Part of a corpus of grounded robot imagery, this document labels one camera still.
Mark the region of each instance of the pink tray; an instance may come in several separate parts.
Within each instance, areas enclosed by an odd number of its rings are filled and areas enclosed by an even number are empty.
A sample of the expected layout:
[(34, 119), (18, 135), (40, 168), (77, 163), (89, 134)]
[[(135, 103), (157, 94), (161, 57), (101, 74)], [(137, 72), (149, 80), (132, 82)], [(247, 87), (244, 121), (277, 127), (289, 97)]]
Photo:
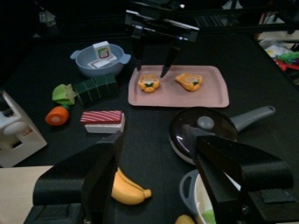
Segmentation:
[[(224, 108), (229, 105), (227, 84), (215, 66), (172, 66), (160, 79), (163, 66), (143, 66), (143, 70), (133, 71), (128, 85), (128, 102), (135, 106), (159, 107), (212, 107)], [(153, 74), (160, 80), (160, 87), (145, 93), (137, 86), (141, 74)], [(187, 91), (175, 81), (179, 74), (199, 74), (203, 77), (200, 89)]]

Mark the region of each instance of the black pan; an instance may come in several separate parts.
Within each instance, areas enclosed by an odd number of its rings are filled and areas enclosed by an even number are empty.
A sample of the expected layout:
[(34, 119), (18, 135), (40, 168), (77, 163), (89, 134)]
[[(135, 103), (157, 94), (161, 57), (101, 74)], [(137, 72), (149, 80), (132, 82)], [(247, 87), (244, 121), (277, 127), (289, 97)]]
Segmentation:
[(239, 132), (251, 123), (272, 115), (275, 111), (273, 107), (264, 106), (245, 114), (228, 118), (213, 108), (193, 107), (181, 110), (173, 117), (169, 126), (169, 138), (173, 151), (185, 162), (193, 164), (187, 146), (188, 143), (183, 137), (184, 125), (199, 128), (217, 137), (237, 141)]

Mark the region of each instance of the black table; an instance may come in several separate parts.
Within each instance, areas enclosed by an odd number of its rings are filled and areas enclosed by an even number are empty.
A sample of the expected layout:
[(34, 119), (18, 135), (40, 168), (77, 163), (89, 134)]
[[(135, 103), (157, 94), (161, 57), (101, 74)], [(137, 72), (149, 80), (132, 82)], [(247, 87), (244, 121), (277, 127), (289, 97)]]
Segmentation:
[[(128, 38), (108, 39), (131, 53)], [(52, 90), (60, 84), (85, 80), (69, 56), (95, 42), (36, 44), (4, 84), (4, 90), (32, 118), (48, 145), (17, 166), (54, 165), (84, 150), (108, 134), (89, 134), (80, 124), (84, 110), (120, 109), (125, 113), (125, 133), (120, 164), (125, 175), (153, 197), (137, 206), (125, 206), (111, 200), (115, 211), (111, 223), (173, 223), (179, 215), (189, 214), (179, 195), (183, 175), (195, 169), (175, 154), (168, 140), (168, 126), (181, 108), (131, 106), (127, 101), (128, 81), (133, 61), (116, 77), (119, 93), (83, 106), (70, 108), (69, 121), (50, 127), (44, 117), (53, 108)], [(165, 46), (149, 43), (145, 65), (164, 63)], [(196, 43), (185, 44), (176, 65), (215, 66), (228, 86), (229, 105), (219, 108), (227, 116), (271, 105), (272, 116), (239, 133), (239, 141), (279, 156), (291, 166), (293, 188), (299, 194), (299, 93), (253, 39), (244, 34), (200, 35)]]

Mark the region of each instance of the banana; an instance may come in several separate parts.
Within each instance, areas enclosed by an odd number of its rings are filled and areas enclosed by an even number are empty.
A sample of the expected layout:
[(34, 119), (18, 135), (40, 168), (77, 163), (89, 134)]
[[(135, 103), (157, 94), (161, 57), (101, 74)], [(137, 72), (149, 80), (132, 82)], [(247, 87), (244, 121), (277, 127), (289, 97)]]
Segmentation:
[(152, 196), (152, 192), (137, 185), (117, 168), (111, 196), (125, 205), (136, 205)]
[(173, 224), (195, 224), (195, 222), (187, 214), (183, 214)]

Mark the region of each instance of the white appliance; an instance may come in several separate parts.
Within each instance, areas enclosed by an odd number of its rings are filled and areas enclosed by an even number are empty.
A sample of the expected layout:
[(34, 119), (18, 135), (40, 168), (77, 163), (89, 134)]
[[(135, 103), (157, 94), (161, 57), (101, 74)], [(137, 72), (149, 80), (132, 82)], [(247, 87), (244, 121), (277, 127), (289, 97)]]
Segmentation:
[(29, 116), (0, 91), (0, 165), (12, 167), (46, 145)]

